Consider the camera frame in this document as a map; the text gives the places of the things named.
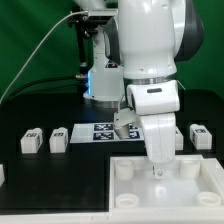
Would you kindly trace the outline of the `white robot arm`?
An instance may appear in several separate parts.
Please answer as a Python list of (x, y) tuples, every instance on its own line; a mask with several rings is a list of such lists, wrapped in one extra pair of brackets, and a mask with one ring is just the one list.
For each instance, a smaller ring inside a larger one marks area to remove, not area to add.
[(73, 0), (93, 27), (94, 64), (86, 103), (115, 107), (114, 131), (140, 127), (157, 179), (175, 158), (175, 112), (180, 109), (176, 63), (195, 55), (203, 25), (193, 0)]

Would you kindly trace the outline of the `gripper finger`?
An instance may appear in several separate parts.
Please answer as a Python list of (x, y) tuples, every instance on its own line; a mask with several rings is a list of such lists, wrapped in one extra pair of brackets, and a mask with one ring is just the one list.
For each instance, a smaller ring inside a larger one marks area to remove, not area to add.
[(153, 174), (156, 179), (162, 179), (164, 177), (164, 165), (163, 164), (154, 164), (153, 165)]

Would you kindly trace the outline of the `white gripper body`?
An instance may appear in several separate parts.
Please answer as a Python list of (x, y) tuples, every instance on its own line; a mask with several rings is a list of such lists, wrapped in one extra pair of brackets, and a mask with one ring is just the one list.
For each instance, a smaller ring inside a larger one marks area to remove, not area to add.
[(148, 159), (167, 164), (175, 157), (176, 118), (174, 113), (140, 117)]

